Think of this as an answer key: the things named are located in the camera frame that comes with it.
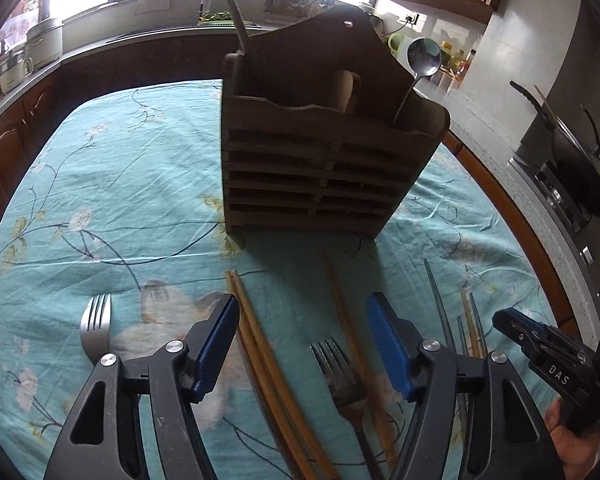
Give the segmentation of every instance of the stove burner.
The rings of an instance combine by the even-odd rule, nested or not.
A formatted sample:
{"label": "stove burner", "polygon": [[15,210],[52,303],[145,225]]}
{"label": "stove burner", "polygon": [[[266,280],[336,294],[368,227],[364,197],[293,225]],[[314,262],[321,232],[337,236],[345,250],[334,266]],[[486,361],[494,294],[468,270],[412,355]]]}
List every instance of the stove burner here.
{"label": "stove burner", "polygon": [[571,237],[587,226],[591,215],[564,189],[558,178],[558,169],[550,160],[542,165],[535,175],[535,180],[549,207],[555,212]]}

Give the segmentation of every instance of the stove knob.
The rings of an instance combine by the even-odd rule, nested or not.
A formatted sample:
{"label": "stove knob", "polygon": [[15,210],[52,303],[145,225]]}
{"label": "stove knob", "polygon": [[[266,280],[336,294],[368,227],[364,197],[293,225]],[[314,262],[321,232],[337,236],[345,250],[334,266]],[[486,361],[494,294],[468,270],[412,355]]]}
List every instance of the stove knob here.
{"label": "stove knob", "polygon": [[580,251],[580,257],[587,266],[590,266],[593,263],[593,256],[591,256],[591,251],[589,251],[588,247],[584,247],[584,249]]}

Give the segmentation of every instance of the floral tablecloth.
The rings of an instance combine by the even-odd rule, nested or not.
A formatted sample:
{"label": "floral tablecloth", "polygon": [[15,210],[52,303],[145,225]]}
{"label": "floral tablecloth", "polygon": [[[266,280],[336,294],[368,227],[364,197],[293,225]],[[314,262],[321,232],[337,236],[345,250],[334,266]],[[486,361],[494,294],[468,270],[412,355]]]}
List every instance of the floral tablecloth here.
{"label": "floral tablecloth", "polygon": [[[122,358],[147,355],[208,316],[226,290],[228,268],[238,269],[286,378],[342,478],[366,478],[354,433],[335,411],[308,347],[334,336],[346,348],[321,248],[376,369],[396,446],[411,407],[388,383],[363,309],[370,293],[382,291],[423,336],[443,340],[423,257],[452,321],[462,312],[459,291],[473,290],[490,349],[509,352],[544,409],[551,391],[490,319],[515,305],[552,322],[548,303],[506,224],[446,148],[440,146],[375,241],[284,231],[229,238],[222,217],[220,92],[220,81],[186,82],[84,104],[58,128],[11,200],[0,225],[0,443],[26,478],[43,477],[92,370],[78,333],[88,299],[111,292],[112,350]],[[155,479],[162,472],[149,409],[143,399],[143,439]],[[290,478],[237,348],[194,412],[220,479]],[[366,429],[379,452],[371,425]],[[454,431],[447,478],[455,477],[460,455]]]}

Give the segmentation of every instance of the black frying pan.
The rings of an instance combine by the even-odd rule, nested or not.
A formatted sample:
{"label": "black frying pan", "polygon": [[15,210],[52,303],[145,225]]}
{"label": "black frying pan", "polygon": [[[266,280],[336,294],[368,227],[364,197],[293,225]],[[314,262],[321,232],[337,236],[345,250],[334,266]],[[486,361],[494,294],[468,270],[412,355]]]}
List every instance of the black frying pan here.
{"label": "black frying pan", "polygon": [[600,155],[600,140],[590,114],[585,110],[596,134],[598,145],[595,150],[583,146],[560,119],[555,124],[528,90],[515,81],[509,84],[531,102],[542,124],[552,133],[551,147],[561,183],[589,213],[600,218],[600,174],[591,160]]}

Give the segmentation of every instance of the rice cooker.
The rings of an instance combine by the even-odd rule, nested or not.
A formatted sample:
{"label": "rice cooker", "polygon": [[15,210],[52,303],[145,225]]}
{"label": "rice cooker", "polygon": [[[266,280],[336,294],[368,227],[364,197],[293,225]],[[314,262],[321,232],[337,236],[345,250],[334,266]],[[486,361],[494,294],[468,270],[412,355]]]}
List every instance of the rice cooker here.
{"label": "rice cooker", "polygon": [[62,56],[62,20],[47,18],[37,23],[27,32],[24,46],[25,57],[30,57],[33,70],[60,59]]}

